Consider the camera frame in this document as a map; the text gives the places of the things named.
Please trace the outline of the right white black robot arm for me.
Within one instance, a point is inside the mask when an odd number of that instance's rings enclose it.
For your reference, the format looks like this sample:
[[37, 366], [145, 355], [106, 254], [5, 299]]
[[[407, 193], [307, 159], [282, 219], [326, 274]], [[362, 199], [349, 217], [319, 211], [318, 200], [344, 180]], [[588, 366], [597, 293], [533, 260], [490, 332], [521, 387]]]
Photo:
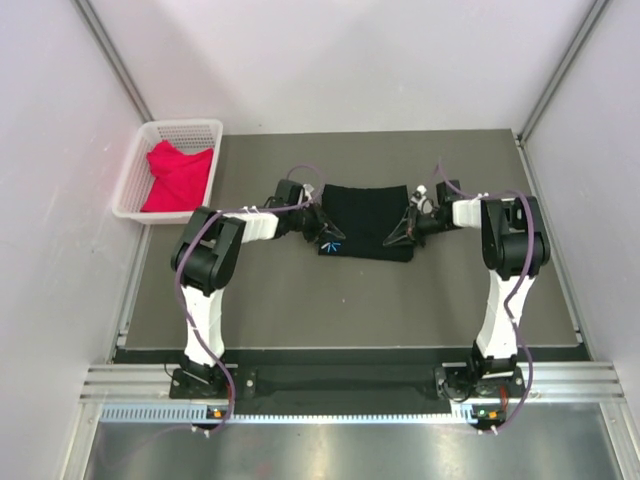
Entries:
[[468, 194], [457, 180], [436, 185], [431, 200], [425, 186], [412, 194], [385, 247], [425, 245], [435, 234], [472, 228], [481, 233], [481, 253], [489, 273], [482, 327], [465, 366], [442, 381], [445, 393], [464, 388], [481, 396], [521, 378], [517, 372], [518, 333], [527, 295], [551, 257], [538, 199], [521, 192]]

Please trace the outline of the black t-shirt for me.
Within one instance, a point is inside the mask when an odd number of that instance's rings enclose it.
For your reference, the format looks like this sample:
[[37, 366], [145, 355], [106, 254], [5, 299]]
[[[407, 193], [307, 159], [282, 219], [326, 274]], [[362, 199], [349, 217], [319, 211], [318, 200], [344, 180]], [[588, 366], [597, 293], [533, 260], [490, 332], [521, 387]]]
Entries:
[[345, 238], [324, 240], [318, 247], [318, 255], [400, 263], [411, 261], [414, 256], [412, 245], [383, 245], [408, 206], [406, 185], [382, 188], [326, 185], [322, 208]]

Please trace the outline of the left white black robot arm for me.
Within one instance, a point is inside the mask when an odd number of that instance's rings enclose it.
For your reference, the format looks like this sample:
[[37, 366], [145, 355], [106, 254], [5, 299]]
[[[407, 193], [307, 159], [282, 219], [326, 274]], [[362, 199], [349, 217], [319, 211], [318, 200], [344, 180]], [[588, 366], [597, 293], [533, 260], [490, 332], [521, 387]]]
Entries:
[[339, 243], [345, 234], [329, 219], [309, 184], [279, 181], [275, 194], [262, 207], [215, 211], [200, 207], [189, 219], [174, 253], [177, 300], [186, 316], [187, 344], [181, 372], [205, 396], [226, 387], [222, 364], [222, 301], [243, 245], [302, 234], [320, 246]]

